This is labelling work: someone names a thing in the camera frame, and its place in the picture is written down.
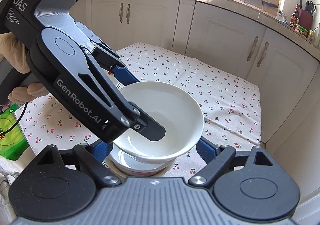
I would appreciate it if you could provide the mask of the gloved left hand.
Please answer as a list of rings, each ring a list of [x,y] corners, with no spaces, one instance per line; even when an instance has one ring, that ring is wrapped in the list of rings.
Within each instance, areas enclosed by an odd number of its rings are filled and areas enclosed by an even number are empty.
[[[30,72],[26,59],[26,48],[11,32],[1,34],[1,61],[3,59],[6,59],[21,74]],[[8,100],[24,104],[48,94],[49,91],[41,83],[31,83],[28,87],[12,88]]]

